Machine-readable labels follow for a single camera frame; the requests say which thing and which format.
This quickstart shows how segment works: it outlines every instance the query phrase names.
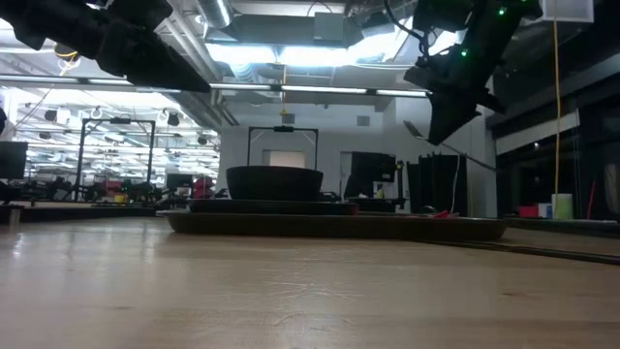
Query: raised platform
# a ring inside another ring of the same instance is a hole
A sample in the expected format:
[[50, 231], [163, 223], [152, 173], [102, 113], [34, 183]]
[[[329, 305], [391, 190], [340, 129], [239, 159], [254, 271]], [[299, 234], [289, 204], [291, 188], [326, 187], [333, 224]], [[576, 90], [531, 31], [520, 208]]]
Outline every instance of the raised platform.
[[542, 218], [505, 218], [504, 221], [509, 227], [513, 228], [576, 234], [589, 237], [620, 238], [620, 224], [613, 222], [552, 220]]
[[[25, 207], [21, 211], [21, 223], [50, 222], [75, 219], [116, 218], [116, 217], [154, 217], [155, 208], [141, 207], [90, 207], [57, 206]], [[10, 210], [0, 206], [0, 224], [9, 223]]]
[[502, 237], [501, 220], [416, 216], [334, 216], [191, 213], [162, 211], [178, 233], [290, 238], [380, 238], [492, 241]]

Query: ceiling light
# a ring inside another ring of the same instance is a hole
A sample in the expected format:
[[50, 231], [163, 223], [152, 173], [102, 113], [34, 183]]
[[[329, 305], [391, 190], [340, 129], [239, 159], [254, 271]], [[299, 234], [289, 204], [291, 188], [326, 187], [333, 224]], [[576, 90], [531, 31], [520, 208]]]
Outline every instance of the ceiling light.
[[79, 79], [66, 78], [66, 77], [37, 77], [37, 76], [25, 76], [25, 75], [0, 75], [0, 81], [11, 82], [33, 82], [33, 83], [79, 83]]
[[456, 44], [458, 35], [449, 31], [444, 31], [435, 41], [435, 45], [428, 49], [428, 54], [435, 55], [447, 48], [451, 48]]
[[282, 90], [286, 92], [324, 92], [324, 93], [342, 93], [342, 94], [365, 94], [366, 93], [365, 88], [294, 86], [294, 85], [283, 85]]
[[95, 108], [93, 111], [90, 112], [90, 117], [94, 118], [94, 119], [98, 119], [101, 118], [101, 116], [104, 114], [103, 111], [99, 110], [99, 107]]
[[229, 64], [273, 63], [275, 53], [266, 46], [206, 44], [211, 58]]
[[57, 116], [58, 116], [58, 111], [49, 110], [49, 111], [46, 111], [46, 113], [44, 115], [44, 118], [47, 121], [54, 122], [54, 121], [56, 121], [56, 117]]
[[377, 96], [390, 97], [426, 97], [425, 91], [377, 90]]
[[270, 91], [271, 86], [265, 84], [254, 83], [218, 83], [213, 82], [210, 84], [212, 89], [224, 89], [224, 90], [250, 90], [250, 91]]
[[170, 126], [176, 127], [178, 126], [180, 123], [179, 119], [178, 119], [178, 112], [171, 112], [170, 115], [168, 115], [168, 124]]
[[132, 83], [128, 82], [125, 79], [89, 79], [88, 82], [93, 83], [93, 84], [133, 86]]
[[280, 63], [295, 67], [341, 67], [351, 63], [344, 48], [287, 47]]

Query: red box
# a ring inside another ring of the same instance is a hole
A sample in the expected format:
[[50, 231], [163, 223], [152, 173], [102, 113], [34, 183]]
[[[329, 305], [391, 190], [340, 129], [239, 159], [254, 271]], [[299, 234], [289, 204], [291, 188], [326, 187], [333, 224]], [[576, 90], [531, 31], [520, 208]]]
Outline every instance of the red box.
[[520, 206], [519, 217], [521, 218], [536, 218], [539, 216], [538, 206]]

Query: computer monitor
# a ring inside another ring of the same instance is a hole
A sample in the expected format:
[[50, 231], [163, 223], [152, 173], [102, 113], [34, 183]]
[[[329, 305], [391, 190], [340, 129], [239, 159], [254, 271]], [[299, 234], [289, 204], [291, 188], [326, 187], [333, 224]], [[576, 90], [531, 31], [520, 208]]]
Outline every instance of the computer monitor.
[[193, 185], [192, 174], [168, 174], [166, 177], [166, 187], [169, 189], [191, 188]]
[[352, 153], [351, 176], [367, 181], [394, 182], [396, 156], [381, 153]]
[[0, 178], [23, 179], [28, 143], [0, 142]]

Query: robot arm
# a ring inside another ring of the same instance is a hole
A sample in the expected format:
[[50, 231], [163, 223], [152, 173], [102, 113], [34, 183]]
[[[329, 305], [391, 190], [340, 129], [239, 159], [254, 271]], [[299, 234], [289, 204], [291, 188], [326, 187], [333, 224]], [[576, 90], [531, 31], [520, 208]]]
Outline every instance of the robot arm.
[[0, 17], [33, 49], [50, 38], [135, 85], [208, 92], [208, 82], [153, 32], [171, 13], [166, 0], [115, 0], [101, 10], [86, 0], [0, 1]]
[[[388, 15], [393, 20], [386, 0]], [[521, 20], [543, 15], [538, 0], [419, 0], [414, 29], [422, 56], [405, 80], [430, 91], [432, 118], [428, 141], [437, 145], [479, 115], [477, 105], [505, 112], [486, 84]], [[466, 31], [463, 42], [436, 55], [428, 53], [433, 30]]]

